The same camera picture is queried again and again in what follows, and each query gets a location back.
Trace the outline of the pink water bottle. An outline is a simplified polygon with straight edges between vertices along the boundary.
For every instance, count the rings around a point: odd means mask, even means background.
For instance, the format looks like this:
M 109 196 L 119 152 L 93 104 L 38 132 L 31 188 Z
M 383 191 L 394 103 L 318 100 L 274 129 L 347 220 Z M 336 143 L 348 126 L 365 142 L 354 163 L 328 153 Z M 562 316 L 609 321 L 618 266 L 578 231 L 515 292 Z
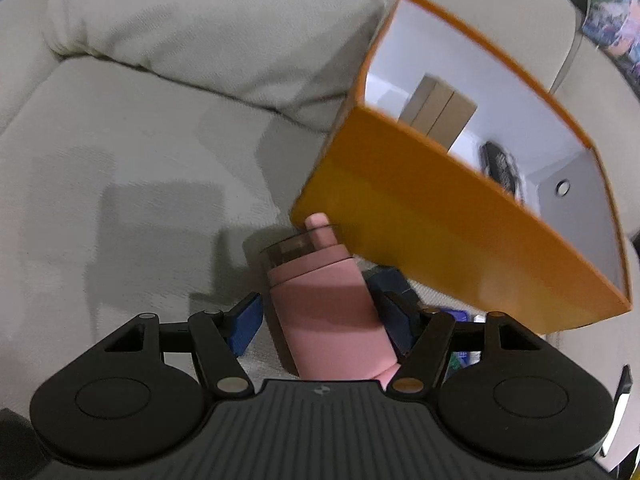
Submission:
M 300 379 L 375 380 L 386 387 L 398 357 L 352 254 L 326 214 L 267 247 L 269 295 Z

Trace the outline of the blue Super Deer box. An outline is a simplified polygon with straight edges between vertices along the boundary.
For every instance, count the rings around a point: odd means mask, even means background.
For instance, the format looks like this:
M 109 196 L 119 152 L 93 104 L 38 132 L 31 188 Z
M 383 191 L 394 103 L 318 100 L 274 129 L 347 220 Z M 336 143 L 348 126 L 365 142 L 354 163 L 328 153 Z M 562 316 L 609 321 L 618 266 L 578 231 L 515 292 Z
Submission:
M 450 314 L 457 323 L 466 323 L 473 321 L 473 315 L 465 310 L 442 308 L 442 312 Z

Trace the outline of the dark blue shampoo bottle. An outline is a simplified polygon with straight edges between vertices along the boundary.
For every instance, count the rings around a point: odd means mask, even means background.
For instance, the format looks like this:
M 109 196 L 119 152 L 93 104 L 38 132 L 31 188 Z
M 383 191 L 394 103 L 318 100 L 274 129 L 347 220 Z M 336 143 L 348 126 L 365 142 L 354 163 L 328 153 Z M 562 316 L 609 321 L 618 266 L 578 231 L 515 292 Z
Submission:
M 374 266 L 363 272 L 363 278 L 374 301 L 378 300 L 383 292 L 393 292 L 413 307 L 421 303 L 421 298 L 405 275 L 393 266 Z

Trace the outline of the orange cardboard box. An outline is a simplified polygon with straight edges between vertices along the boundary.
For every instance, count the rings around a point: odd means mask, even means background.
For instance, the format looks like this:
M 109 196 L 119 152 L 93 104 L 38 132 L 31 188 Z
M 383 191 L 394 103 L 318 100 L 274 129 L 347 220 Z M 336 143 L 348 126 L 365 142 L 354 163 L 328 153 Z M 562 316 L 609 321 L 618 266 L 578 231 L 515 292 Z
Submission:
M 425 75 L 477 105 L 449 150 L 399 121 Z M 521 203 L 482 173 L 487 141 L 512 155 Z M 518 62 L 430 0 L 397 0 L 370 47 L 291 220 L 315 212 L 355 254 L 536 333 L 632 307 L 596 146 Z

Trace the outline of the black remote control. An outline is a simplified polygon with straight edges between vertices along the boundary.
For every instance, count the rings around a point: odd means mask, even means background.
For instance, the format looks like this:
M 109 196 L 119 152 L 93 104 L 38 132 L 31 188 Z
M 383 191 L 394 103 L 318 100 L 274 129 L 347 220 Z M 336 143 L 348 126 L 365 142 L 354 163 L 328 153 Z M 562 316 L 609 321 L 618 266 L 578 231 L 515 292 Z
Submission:
M 500 185 L 503 191 L 521 203 L 522 180 L 512 155 L 501 145 L 487 141 L 480 146 L 480 169 L 482 173 Z

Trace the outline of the beige throw pillow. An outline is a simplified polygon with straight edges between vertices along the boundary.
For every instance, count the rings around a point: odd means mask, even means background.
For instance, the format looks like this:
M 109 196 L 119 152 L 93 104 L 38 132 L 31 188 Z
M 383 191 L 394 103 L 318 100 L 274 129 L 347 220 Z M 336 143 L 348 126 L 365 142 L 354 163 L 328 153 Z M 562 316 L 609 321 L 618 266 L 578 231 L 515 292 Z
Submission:
M 44 34 L 328 130 L 393 1 L 48 0 Z

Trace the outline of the floral patterned cushion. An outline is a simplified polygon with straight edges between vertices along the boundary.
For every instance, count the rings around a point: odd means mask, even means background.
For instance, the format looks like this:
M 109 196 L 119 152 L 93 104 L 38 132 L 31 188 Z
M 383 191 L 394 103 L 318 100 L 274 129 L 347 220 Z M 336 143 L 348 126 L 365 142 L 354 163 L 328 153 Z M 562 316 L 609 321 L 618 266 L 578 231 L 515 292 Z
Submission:
M 582 32 L 639 81 L 639 0 L 588 0 Z

